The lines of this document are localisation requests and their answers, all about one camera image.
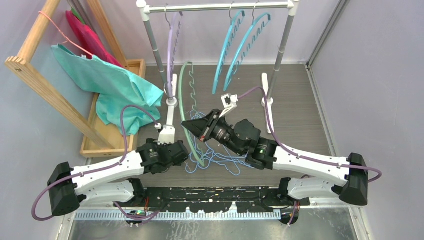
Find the purple plastic hanger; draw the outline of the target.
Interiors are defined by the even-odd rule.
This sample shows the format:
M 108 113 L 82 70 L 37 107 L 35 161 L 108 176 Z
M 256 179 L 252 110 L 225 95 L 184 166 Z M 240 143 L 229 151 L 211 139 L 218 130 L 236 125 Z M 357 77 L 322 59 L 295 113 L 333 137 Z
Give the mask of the purple plastic hanger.
M 168 4 L 165 5 L 165 20 L 169 26 L 168 32 L 168 41 L 167 41 L 167 58 L 166 58 L 166 84 L 165 90 L 169 99 L 175 96 L 173 92 L 173 73 L 174 73 L 174 65 L 175 65 L 175 56 L 177 52 L 177 47 L 179 44 L 179 37 L 181 31 L 181 20 L 183 18 L 183 13 L 175 12 L 172 16 L 171 21 L 168 19 Z

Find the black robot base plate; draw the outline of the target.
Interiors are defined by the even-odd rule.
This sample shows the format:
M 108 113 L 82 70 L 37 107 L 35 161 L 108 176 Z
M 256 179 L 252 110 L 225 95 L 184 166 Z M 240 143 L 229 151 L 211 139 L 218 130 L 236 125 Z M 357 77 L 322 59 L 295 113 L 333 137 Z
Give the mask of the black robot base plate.
M 135 184 L 134 196 L 127 202 L 114 200 L 113 206 L 141 208 L 149 211 L 183 213 L 227 213 L 235 206 L 238 213 L 265 213 L 294 206 L 295 200 L 283 195 L 278 187 L 221 186 L 221 187 L 144 187 Z

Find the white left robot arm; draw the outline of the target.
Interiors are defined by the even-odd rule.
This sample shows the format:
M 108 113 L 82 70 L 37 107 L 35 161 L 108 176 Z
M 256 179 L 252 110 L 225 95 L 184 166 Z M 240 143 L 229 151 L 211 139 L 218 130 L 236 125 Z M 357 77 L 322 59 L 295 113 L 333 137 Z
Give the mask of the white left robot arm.
M 148 138 L 125 158 L 76 167 L 60 163 L 47 181 L 52 215 L 64 216 L 80 206 L 115 202 L 141 206 L 146 193 L 135 177 L 163 173 L 171 166 L 181 166 L 188 158 L 183 141 L 159 145 L 157 140 Z

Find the teal plastic hanger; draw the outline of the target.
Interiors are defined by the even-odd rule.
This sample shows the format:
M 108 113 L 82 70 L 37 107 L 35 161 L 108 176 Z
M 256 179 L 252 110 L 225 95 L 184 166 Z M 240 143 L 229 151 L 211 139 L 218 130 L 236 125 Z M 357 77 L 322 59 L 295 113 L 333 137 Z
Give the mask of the teal plastic hanger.
M 272 15 L 269 12 L 265 12 L 260 14 L 259 16 L 253 16 L 252 21 L 249 25 L 249 27 L 246 29 L 246 32 L 244 33 L 240 43 L 238 44 L 233 58 L 231 62 L 229 63 L 228 70 L 223 77 L 224 84 L 223 84 L 223 90 L 227 91 L 230 84 L 233 81 L 234 76 L 237 74 L 240 66 L 244 62 L 244 60 L 249 55 L 251 49 L 255 45 L 256 41 L 258 40 L 259 36 L 262 34 L 264 29 L 267 27 L 267 25 L 272 21 Z
M 233 40 L 237 35 L 238 30 L 240 29 L 241 24 L 245 19 L 246 13 L 244 10 L 239 10 L 234 17 L 231 16 L 231 10 L 229 11 L 230 24 L 221 48 L 221 53 L 218 59 L 218 63 L 216 66 L 213 85 L 212 85 L 212 94 L 214 95 L 217 92 L 217 87 L 220 80 L 220 75 L 222 73 L 222 68 L 226 62 L 226 57 L 231 49 L 233 44 Z

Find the green plastic hanger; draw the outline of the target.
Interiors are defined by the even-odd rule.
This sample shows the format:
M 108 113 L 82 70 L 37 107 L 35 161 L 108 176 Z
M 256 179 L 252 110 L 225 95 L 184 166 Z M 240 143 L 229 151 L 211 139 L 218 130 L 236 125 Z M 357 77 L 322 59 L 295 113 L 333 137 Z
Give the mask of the green plastic hanger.
M 186 70 L 186 67 L 190 66 L 189 69 L 189 76 L 191 77 L 191 81 L 189 82 L 189 86 L 192 88 L 192 92 L 190 93 L 190 97 L 193 99 L 194 105 L 192 107 L 192 109 L 195 112 L 198 112 L 198 108 L 197 108 L 197 100 L 196 100 L 196 89 L 194 87 L 195 84 L 195 78 L 193 76 L 194 74 L 194 63 L 192 61 L 186 61 L 179 72 L 179 77 L 177 80 L 177 96 L 178 96 L 178 104 L 179 104 L 179 113 L 180 113 L 180 119 L 181 121 L 185 121 L 186 120 L 186 113 L 185 113 L 185 109 L 184 109 L 184 94 L 183 94 L 183 84 L 184 84 L 184 73 Z M 193 138 L 191 137 L 191 134 L 189 133 L 189 131 L 185 128 L 183 128 L 183 132 L 185 135 L 185 138 L 187 140 L 189 149 L 191 151 L 191 156 L 195 158 L 197 164 L 201 167 L 205 167 L 205 161 L 203 158 L 203 151 L 200 151 L 200 154 L 198 153 L 198 148 L 195 146 L 196 141 L 193 140 Z

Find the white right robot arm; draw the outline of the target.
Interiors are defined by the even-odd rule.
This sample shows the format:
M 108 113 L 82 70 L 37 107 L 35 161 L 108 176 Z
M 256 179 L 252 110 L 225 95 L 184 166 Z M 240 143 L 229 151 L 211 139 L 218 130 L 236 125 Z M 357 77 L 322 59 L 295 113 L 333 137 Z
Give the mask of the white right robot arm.
M 216 140 L 248 165 L 258 170 L 292 171 L 309 175 L 308 179 L 282 178 L 277 198 L 291 205 L 304 198 L 335 198 L 355 206 L 368 204 L 369 170 L 362 155 L 333 157 L 278 145 L 261 136 L 261 130 L 247 119 L 230 125 L 217 109 L 207 116 L 185 120 L 181 125 L 201 142 Z

